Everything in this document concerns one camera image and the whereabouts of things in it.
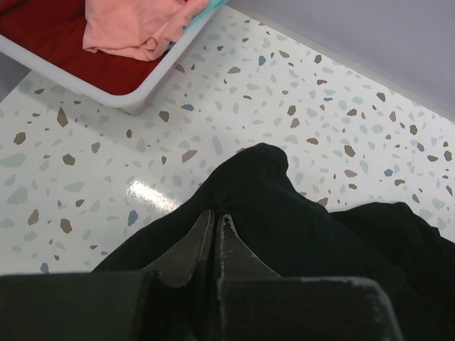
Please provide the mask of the black t shirt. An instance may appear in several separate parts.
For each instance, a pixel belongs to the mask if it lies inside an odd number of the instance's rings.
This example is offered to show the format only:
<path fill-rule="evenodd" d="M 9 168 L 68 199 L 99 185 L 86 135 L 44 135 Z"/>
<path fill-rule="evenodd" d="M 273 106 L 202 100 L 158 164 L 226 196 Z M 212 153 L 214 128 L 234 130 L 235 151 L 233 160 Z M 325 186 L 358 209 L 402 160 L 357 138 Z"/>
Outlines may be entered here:
<path fill-rule="evenodd" d="M 97 270 L 144 268 L 213 210 L 230 215 L 241 240 L 279 275 L 371 278 L 389 295 L 406 340 L 453 340 L 454 244 L 403 202 L 330 213 L 294 189 L 288 167 L 276 146 L 246 148 Z"/>

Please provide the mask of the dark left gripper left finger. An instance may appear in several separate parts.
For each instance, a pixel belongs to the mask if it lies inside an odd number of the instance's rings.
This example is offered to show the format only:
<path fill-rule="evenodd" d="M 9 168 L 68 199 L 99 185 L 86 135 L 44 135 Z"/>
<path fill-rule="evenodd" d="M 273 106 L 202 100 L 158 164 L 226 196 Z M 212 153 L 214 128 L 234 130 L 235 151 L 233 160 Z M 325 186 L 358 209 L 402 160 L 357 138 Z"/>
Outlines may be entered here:
<path fill-rule="evenodd" d="M 209 340 L 215 217 L 140 271 L 1 278 L 2 340 Z"/>

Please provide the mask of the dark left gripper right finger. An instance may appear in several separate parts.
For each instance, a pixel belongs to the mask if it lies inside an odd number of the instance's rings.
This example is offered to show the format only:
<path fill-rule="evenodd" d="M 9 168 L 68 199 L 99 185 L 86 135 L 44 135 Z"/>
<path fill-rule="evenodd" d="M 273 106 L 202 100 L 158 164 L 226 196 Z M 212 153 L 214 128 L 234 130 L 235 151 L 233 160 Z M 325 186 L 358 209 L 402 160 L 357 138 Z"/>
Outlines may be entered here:
<path fill-rule="evenodd" d="M 230 215 L 217 227 L 221 340 L 403 340 L 390 299 L 359 277 L 281 277 L 242 240 Z"/>

